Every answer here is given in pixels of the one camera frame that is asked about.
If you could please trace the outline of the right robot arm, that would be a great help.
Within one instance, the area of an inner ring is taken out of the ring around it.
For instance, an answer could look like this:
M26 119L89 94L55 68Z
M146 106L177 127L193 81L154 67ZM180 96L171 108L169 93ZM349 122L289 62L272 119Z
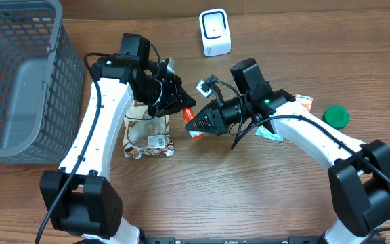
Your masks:
M235 97L224 100L215 75L200 80L197 90L214 95L193 119L188 131L216 134L233 124L239 129L234 143L256 127L264 126L296 144L328 173L332 205L337 220L318 238L319 243L369 243L386 231L390 220L390 147L380 140L365 143L352 138L311 114L296 98L273 91L257 61L243 60L230 69Z

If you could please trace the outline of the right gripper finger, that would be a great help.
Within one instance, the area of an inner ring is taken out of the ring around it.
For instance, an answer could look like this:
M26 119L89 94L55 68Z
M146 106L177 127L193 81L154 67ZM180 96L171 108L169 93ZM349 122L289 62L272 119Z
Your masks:
M193 119L210 118L214 120L216 127L219 126L221 115L216 101L208 103Z
M221 130L216 127L214 120L210 118L192 119L185 125L187 131L203 132L220 135Z

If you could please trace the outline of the red snack bar wrapper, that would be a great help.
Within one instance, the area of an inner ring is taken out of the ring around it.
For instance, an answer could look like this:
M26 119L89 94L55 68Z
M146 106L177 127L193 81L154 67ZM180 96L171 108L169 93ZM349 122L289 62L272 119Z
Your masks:
M190 120L194 118L194 112L191 108L184 108L181 110L183 119L185 121L185 124L188 124ZM204 134L199 131L189 131L188 132L191 135L191 138L193 140L200 140L204 137Z

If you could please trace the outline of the teal wet wipes pack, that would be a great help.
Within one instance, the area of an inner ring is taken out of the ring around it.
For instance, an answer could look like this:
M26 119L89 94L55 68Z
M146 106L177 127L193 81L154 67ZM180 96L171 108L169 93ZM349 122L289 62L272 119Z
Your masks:
M263 137L265 139L268 139L268 140L274 140L274 141L278 141L278 142L282 142L283 141L283 137L282 136L279 136L278 134L272 133L271 131L269 131L264 126L258 127L258 129L255 132L255 135L256 136L261 136L261 137Z

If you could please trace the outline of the white brown snack bag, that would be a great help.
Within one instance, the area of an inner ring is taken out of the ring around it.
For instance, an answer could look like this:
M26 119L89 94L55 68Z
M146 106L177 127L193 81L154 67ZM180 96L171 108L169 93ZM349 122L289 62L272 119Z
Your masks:
M152 118L146 104L133 101L125 118L123 151L128 158L143 155L171 157L175 147L170 135L169 116Z

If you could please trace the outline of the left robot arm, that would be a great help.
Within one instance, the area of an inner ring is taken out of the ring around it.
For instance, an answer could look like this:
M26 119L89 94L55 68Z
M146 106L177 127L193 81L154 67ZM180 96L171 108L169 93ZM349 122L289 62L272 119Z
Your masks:
M47 208L45 227L81 236L82 243L146 243L143 230L123 217L123 200L110 183L110 165L123 119L135 102L152 118L196 105L172 68L172 59L152 61L153 44L125 33L115 54L95 53L86 64L91 94L77 136L57 171L44 171L39 188Z

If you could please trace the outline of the green white small bottle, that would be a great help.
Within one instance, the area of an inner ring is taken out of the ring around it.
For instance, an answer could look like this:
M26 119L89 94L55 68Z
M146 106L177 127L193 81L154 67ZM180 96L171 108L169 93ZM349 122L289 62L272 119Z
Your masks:
M336 130L341 130L348 125L350 115L342 106L331 106L323 113L322 120Z

